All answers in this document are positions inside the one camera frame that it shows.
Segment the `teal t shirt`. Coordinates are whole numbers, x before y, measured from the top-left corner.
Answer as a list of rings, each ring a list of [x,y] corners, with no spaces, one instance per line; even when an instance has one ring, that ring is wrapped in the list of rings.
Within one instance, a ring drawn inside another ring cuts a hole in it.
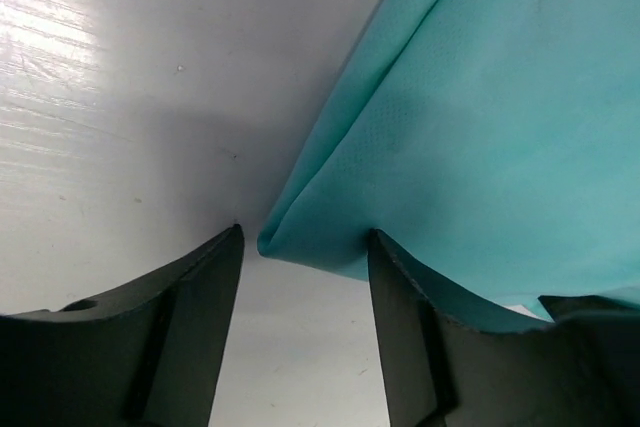
[[[257,248],[363,279],[373,229],[504,306],[637,306],[639,0],[382,0]]]

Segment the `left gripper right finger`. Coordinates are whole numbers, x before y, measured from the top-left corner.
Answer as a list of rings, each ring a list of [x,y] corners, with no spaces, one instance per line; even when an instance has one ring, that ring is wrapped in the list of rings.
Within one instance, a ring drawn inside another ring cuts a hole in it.
[[[368,272],[394,426],[635,426],[639,312],[601,296],[544,296],[540,320],[415,259],[384,232]]]

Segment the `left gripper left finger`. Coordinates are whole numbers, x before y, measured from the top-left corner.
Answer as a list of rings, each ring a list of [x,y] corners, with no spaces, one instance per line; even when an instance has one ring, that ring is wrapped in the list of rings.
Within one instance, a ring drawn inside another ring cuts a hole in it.
[[[205,426],[245,240],[234,225],[126,284],[1,319],[5,426]]]

